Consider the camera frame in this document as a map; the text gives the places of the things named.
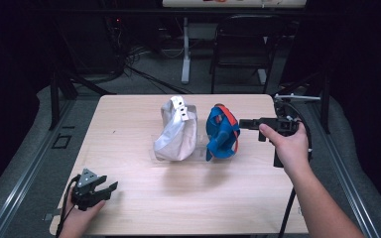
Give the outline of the black frame post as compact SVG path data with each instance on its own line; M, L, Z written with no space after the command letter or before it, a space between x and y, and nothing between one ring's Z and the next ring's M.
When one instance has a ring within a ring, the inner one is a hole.
M53 130L60 122L60 92L67 100L76 100L78 92L74 87L74 83L77 82L91 91L103 95L113 95L113 92L109 92L91 81L79 76L68 70L56 70L51 78L50 90L51 90L51 109L52 109L52 122L50 129Z
M297 95L295 91L303 85L307 85L308 89L304 95ZM319 122L326 133L328 129L328 109L330 101L330 78L326 72L315 72L304 77L289 86L278 90L271 94L274 100L299 100L299 101L319 101L320 114Z

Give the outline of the person's left hand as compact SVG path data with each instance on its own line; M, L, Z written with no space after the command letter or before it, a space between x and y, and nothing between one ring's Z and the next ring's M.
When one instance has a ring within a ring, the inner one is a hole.
M63 229L59 238L81 238L91 221L104 207L105 203L105 200L99 201L86 211L82 211L77 209L69 200L66 206L70 209L70 214L64 220Z

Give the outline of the black tape square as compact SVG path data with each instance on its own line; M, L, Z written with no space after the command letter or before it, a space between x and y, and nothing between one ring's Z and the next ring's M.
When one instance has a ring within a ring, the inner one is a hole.
M71 135L58 134L52 143L53 149L66 149L71 140Z

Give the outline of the white cap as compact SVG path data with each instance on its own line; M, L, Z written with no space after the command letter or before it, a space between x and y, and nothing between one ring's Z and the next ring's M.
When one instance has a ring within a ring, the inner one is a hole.
M164 129L153 144L157 160L183 161L196 147L196 107L181 96L172 96L161 107Z

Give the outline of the blue and orange cap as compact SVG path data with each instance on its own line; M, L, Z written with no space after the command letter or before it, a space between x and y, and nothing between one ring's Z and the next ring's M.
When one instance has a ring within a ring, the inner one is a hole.
M240 128L237 119L221 103L215 104L208 115L205 131L208 136L205 159L228 159L238 151Z

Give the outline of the white desk leg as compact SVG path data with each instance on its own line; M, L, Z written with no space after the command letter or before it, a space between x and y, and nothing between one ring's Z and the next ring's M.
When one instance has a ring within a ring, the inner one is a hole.
M190 56L190 40L189 40L189 22L184 18L184 59L182 68L182 84L190 82L191 56Z

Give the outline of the black folding chair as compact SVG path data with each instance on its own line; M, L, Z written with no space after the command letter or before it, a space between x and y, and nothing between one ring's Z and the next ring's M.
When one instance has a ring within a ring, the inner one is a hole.
M276 15L241 14L223 19L214 33L210 92L214 92L218 68L264 69L267 86L286 27L287 22Z

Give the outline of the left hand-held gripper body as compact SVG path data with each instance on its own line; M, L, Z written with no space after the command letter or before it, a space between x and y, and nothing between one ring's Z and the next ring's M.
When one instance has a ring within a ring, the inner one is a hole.
M96 191L93 182L99 176L89 169L84 169L79 176L78 182L72 191L71 201L79 210L85 211L89 207L94 206L99 201L107 200L100 198L100 191Z

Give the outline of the person's right hand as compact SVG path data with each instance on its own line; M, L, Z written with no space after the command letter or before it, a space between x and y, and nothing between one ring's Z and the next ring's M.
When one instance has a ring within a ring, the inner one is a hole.
M259 131L275 146L284 170L291 178L306 173L311 169L308 161L309 141L307 131L302 122L298 126L298 131L288 137L280 135L266 124L259 126Z

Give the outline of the dark equipment with red light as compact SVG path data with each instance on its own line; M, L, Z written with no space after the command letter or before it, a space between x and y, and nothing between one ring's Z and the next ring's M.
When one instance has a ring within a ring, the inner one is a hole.
M127 51L122 43L122 24L121 19L117 17L105 17L104 18L107 35L110 46L113 50L116 69L115 73L121 75L124 72L125 60L127 58Z

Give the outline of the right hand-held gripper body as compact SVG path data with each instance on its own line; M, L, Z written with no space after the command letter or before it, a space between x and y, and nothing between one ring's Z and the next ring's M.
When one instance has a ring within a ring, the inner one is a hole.
M262 124L267 124L278 134L288 137L294 135L299 128L299 122L303 122L308 137L308 161L312 159L313 145L309 126L302 113L293 105L293 102L312 102L319 100L317 96L280 95L273 96L276 118L262 118Z

